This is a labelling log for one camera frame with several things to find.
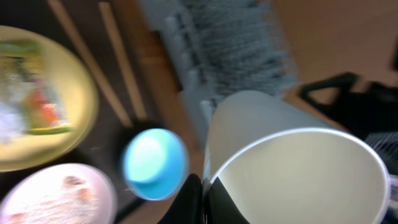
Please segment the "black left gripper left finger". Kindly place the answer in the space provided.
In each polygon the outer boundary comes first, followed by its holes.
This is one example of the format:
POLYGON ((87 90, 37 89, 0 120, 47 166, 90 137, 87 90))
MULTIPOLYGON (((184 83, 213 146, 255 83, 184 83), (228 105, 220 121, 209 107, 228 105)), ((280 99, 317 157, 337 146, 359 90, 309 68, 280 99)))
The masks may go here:
POLYGON ((190 174, 158 224, 203 223, 202 184, 196 174, 190 174))

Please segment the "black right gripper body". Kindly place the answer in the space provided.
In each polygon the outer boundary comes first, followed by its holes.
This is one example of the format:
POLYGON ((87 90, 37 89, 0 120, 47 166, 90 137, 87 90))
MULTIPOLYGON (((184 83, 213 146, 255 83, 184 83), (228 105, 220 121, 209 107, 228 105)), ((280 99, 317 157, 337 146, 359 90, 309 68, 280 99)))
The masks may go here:
POLYGON ((364 93, 349 92, 340 101, 337 122, 360 139, 397 131, 397 88, 372 82, 364 93))

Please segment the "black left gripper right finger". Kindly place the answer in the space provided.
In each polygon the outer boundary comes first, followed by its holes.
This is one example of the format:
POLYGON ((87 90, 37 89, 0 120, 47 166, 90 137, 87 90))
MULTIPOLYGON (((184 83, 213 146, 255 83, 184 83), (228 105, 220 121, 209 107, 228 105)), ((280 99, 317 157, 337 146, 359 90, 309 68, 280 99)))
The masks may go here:
POLYGON ((205 195, 205 223, 248 224, 224 185, 217 178, 205 195))

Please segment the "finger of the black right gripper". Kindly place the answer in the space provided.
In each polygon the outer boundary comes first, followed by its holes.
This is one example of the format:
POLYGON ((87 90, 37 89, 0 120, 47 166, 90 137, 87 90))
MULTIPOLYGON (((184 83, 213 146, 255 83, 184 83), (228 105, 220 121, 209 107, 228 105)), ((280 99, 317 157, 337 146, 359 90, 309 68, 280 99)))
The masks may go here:
POLYGON ((351 94, 351 89, 358 81, 358 75, 352 72, 345 72, 334 77, 302 85, 298 96, 307 104, 324 115, 332 115, 335 110, 351 94), (316 93, 328 93, 326 102, 314 98, 316 93))

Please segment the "white cup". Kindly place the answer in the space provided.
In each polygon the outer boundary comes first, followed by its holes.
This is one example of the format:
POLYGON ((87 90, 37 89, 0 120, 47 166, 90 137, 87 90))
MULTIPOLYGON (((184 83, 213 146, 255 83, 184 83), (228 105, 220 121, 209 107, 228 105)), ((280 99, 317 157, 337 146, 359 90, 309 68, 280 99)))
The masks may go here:
POLYGON ((213 113, 204 188, 220 182, 249 223, 380 223, 389 173, 359 138, 258 91, 213 113))

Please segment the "green snack wrapper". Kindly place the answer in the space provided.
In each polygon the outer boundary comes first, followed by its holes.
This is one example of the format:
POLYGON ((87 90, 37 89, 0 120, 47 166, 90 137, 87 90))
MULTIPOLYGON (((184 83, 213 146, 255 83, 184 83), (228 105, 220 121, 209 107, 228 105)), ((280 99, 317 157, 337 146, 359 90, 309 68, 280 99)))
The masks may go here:
POLYGON ((24 119, 24 134, 50 135, 72 130, 45 69, 44 53, 38 42, 1 42, 1 102, 19 110, 24 119))

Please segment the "rice leftovers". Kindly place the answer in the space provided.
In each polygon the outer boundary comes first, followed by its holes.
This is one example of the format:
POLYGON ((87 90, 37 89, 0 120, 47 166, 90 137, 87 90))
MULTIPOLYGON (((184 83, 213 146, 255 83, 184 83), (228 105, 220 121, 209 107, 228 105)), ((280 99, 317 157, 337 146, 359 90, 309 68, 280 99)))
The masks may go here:
POLYGON ((55 191, 22 204, 6 216, 10 224, 89 224, 98 213, 98 199, 85 179, 66 176, 55 191))

